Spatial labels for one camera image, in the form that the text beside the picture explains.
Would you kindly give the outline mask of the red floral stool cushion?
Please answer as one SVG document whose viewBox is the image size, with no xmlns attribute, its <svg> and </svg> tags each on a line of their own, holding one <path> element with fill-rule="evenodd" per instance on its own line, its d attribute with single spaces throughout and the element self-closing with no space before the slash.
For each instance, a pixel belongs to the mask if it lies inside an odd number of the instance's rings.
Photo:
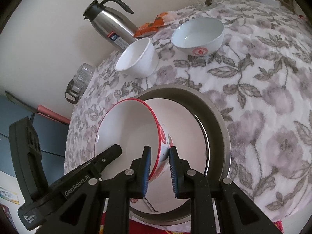
<svg viewBox="0 0 312 234">
<path fill-rule="evenodd" d="M 101 225 L 100 225 L 100 231 L 99 233 L 103 233 L 104 229 L 104 221 L 105 221 L 105 213 L 102 214 L 102 219 L 101 219 Z M 273 223 L 278 229 L 279 233 L 284 233 L 284 229 L 282 226 L 282 221 L 277 221 Z M 148 226 L 139 222 L 136 222 L 134 220 L 129 220 L 129 233 L 131 234 L 165 234 L 165 233 L 187 233 L 190 234 L 189 232 L 183 232 L 183 231 L 169 231 L 169 230 L 162 230 L 158 229 L 152 226 Z"/>
</svg>

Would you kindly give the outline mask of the pink rolled mat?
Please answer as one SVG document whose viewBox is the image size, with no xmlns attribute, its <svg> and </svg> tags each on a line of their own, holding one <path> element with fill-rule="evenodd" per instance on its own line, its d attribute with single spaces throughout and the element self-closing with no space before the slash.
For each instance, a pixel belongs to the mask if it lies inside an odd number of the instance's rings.
<svg viewBox="0 0 312 234">
<path fill-rule="evenodd" d="M 53 112 L 52 110 L 49 110 L 48 108 L 38 105 L 37 113 L 41 116 L 47 117 L 49 119 L 52 119 L 54 121 L 69 125 L 70 119 L 67 119 L 66 117 L 63 117 L 62 115 Z"/>
</svg>

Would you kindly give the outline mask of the stainless steel thermos jug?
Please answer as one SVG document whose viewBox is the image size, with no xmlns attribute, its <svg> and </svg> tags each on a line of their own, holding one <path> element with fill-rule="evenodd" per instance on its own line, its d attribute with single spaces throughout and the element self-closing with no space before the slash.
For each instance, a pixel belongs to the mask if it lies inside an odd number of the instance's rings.
<svg viewBox="0 0 312 234">
<path fill-rule="evenodd" d="M 88 19 L 93 28 L 114 47 L 124 51 L 137 40 L 134 35 L 138 27 L 121 12 L 106 6 L 107 2 L 117 3 L 125 12 L 134 13 L 121 0 L 94 0 L 84 11 L 84 19 Z"/>
</svg>

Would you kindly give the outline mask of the large stainless steel basin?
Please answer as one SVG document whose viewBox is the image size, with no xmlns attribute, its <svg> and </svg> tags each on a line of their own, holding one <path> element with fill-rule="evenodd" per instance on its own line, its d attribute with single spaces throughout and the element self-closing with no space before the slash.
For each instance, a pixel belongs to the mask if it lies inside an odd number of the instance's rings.
<svg viewBox="0 0 312 234">
<path fill-rule="evenodd" d="M 185 107 L 195 117 L 205 136 L 207 150 L 206 169 L 210 180 L 219 181 L 228 176 L 231 162 L 230 136 L 222 115 L 215 105 L 193 88 L 165 84 L 154 86 L 137 95 L 142 101 L 149 99 L 173 100 Z M 156 226 L 173 226 L 190 221 L 190 201 L 166 213 L 143 213 L 130 206 L 130 216 Z"/>
</svg>

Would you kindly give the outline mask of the grey floral tablecloth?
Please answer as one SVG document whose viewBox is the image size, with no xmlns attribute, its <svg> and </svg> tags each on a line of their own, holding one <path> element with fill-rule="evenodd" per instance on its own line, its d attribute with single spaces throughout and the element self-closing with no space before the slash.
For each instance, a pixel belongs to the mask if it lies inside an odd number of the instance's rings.
<svg viewBox="0 0 312 234">
<path fill-rule="evenodd" d="M 273 221 L 311 204 L 311 24 L 290 10 L 257 0 L 216 0 L 216 7 L 185 7 L 152 37 L 160 62 L 146 79 L 115 71 L 114 51 L 96 69 L 74 106 L 64 171 L 94 155 L 100 120 L 119 100 L 175 83 L 203 93 L 230 134 L 230 177 Z M 204 58 L 171 43 L 175 29 L 198 17 L 225 26 L 222 47 Z"/>
</svg>

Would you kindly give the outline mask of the upturned drinking glass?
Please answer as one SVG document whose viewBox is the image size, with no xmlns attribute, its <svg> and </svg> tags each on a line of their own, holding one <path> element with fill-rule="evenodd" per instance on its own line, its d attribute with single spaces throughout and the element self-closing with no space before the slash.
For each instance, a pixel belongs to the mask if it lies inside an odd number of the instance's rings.
<svg viewBox="0 0 312 234">
<path fill-rule="evenodd" d="M 87 87 L 94 75 L 95 67 L 87 63 L 83 63 L 74 76 L 74 82 L 80 86 Z"/>
</svg>

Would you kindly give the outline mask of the white plate black rim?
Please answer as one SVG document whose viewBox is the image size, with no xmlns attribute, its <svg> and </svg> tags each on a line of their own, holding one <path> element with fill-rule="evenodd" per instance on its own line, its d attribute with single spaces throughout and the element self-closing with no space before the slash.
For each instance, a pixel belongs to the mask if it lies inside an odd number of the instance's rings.
<svg viewBox="0 0 312 234">
<path fill-rule="evenodd" d="M 181 104 L 168 99 L 149 99 L 146 103 L 153 109 L 166 131 L 171 136 L 172 145 L 177 148 L 181 159 L 190 167 L 204 173 L 207 162 L 205 136 L 195 117 Z M 130 206 L 143 213 L 166 213 L 182 206 L 186 199 L 177 199 L 173 192 L 169 161 L 164 169 L 149 185 L 145 200 L 132 199 Z"/>
</svg>

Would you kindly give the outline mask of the orange snack packet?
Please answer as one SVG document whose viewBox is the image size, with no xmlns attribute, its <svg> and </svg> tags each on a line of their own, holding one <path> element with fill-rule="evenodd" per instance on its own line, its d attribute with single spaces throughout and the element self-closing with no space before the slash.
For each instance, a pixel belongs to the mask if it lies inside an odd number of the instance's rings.
<svg viewBox="0 0 312 234">
<path fill-rule="evenodd" d="M 140 38 L 150 36 L 158 32 L 160 28 L 172 24 L 176 20 L 177 16 L 177 13 L 173 11 L 160 13 L 156 16 L 153 22 L 141 25 L 135 32 L 134 37 Z"/>
</svg>

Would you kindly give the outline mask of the white square bowl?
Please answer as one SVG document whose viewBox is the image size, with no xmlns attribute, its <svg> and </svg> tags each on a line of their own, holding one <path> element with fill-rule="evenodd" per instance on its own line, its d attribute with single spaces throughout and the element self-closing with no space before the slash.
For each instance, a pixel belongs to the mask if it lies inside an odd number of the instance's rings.
<svg viewBox="0 0 312 234">
<path fill-rule="evenodd" d="M 152 75 L 159 64 L 159 56 L 152 39 L 144 37 L 130 44 L 119 57 L 115 70 L 137 79 Z"/>
</svg>

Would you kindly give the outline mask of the pale blue bowl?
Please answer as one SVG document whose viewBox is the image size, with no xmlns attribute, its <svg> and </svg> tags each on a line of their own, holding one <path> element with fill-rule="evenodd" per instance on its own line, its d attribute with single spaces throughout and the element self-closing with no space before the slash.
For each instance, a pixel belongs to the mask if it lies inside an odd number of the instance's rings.
<svg viewBox="0 0 312 234">
<path fill-rule="evenodd" d="M 224 24 L 214 18 L 197 18 L 177 28 L 171 43 L 180 51 L 194 57 L 204 57 L 216 52 L 223 44 Z"/>
</svg>

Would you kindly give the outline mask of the strawberry pattern bowl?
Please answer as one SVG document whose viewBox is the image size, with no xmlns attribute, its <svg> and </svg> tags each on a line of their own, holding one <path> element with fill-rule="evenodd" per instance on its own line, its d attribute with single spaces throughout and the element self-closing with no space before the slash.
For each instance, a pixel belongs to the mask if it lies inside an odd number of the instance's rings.
<svg viewBox="0 0 312 234">
<path fill-rule="evenodd" d="M 122 148 L 122 154 L 105 168 L 102 179 L 115 177 L 142 156 L 145 146 L 151 148 L 149 181 L 160 176 L 168 165 L 169 148 L 173 141 L 155 111 L 144 101 L 124 99 L 115 104 L 100 122 L 95 139 L 95 155 L 112 145 Z"/>
</svg>

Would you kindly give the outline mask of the dark grey refrigerator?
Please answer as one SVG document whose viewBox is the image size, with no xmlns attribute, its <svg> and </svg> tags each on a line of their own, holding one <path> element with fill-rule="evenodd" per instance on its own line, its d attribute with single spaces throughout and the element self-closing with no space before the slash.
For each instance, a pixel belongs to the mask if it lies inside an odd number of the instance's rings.
<svg viewBox="0 0 312 234">
<path fill-rule="evenodd" d="M 1 171 L 15 177 L 15 163 L 31 164 L 48 184 L 64 175 L 69 126 L 26 110 L 1 96 Z"/>
</svg>

